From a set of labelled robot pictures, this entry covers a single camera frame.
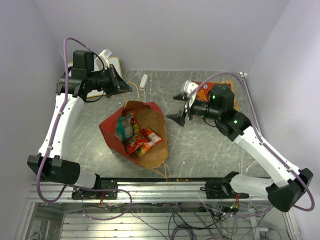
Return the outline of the gold foil snack packet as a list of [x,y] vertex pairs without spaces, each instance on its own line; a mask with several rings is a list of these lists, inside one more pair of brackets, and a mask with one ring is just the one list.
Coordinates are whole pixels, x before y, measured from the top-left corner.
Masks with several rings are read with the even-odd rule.
[[238,112],[241,112],[241,107],[238,103],[238,99],[237,99],[237,94],[236,94],[236,89],[235,89],[235,85],[233,83],[233,81],[231,79],[228,80],[223,80],[219,82],[220,84],[227,84],[228,87],[231,89],[231,91],[234,93],[234,109],[237,110]]

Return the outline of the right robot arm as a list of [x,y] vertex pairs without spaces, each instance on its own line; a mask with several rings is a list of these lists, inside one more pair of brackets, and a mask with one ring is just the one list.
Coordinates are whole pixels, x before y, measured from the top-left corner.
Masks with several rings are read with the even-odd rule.
[[181,93],[174,100],[184,101],[184,107],[167,117],[180,126],[185,119],[199,116],[204,121],[214,121],[218,131],[233,143],[247,151],[269,174],[269,178],[250,177],[238,172],[230,172],[222,179],[221,194],[231,198],[235,194],[249,194],[264,198],[281,212],[288,212],[305,194],[313,173],[300,169],[280,154],[259,135],[248,117],[235,110],[235,94],[227,84],[216,83],[208,92],[208,100],[197,99],[198,84],[186,81]]

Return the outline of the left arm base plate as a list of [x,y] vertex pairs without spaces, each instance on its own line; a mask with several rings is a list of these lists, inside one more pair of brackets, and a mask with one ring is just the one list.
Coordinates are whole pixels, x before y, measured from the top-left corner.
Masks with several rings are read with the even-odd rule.
[[100,183],[90,190],[74,188],[72,200],[115,200],[117,198],[118,183],[114,180],[101,179]]

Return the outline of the red Doritos bag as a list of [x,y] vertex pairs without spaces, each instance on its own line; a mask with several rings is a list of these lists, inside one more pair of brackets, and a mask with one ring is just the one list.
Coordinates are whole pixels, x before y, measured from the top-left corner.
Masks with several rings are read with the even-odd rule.
[[231,91],[235,94],[235,87],[231,79],[224,80],[224,81],[216,81],[216,82],[206,82],[200,90],[198,90],[196,94],[196,99],[200,101],[209,101],[209,92],[212,89],[212,87],[216,84],[226,84]]

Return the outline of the red paper bag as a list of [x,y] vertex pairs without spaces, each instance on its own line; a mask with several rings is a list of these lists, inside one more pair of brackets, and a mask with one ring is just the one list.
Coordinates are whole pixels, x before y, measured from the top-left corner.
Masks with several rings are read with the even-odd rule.
[[[116,137],[118,119],[130,111],[136,111],[136,120],[141,128],[150,127],[162,138],[160,143],[141,157],[134,153],[127,154],[124,144]],[[169,156],[168,133],[165,124],[165,116],[155,102],[143,102],[140,101],[140,97],[138,97],[137,100],[130,100],[130,95],[127,94],[125,104],[100,123],[99,129],[110,149],[136,165],[150,169],[161,175],[162,178],[168,179],[166,167],[166,160]]]

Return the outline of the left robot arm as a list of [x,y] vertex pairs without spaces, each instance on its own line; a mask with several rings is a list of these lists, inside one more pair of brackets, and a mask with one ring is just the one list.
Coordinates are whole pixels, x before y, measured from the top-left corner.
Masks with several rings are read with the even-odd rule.
[[91,50],[76,50],[71,66],[57,82],[55,107],[51,123],[36,155],[29,155],[27,165],[36,174],[36,191],[45,203],[60,199],[46,198],[41,182],[62,184],[63,189],[75,187],[80,196],[96,199],[102,193],[101,177],[83,170],[69,160],[69,147],[78,115],[90,92],[102,92],[108,97],[132,91],[114,65],[109,62],[111,51],[100,54]]

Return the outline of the red rice cracker mix bag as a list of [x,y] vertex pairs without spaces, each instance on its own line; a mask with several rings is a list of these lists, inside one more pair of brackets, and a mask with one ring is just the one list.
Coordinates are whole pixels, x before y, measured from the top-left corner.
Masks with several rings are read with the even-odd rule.
[[148,142],[149,142],[148,132],[145,128],[143,128],[125,142],[124,144],[125,152],[128,155],[131,155],[139,147],[141,147],[143,144]]

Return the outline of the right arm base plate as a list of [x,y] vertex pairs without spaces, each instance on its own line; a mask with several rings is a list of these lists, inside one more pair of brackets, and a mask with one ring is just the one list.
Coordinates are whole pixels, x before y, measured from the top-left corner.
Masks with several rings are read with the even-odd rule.
[[206,182],[201,191],[205,192],[207,199],[248,199],[247,193],[235,193],[229,187],[224,186],[221,181],[209,181]]

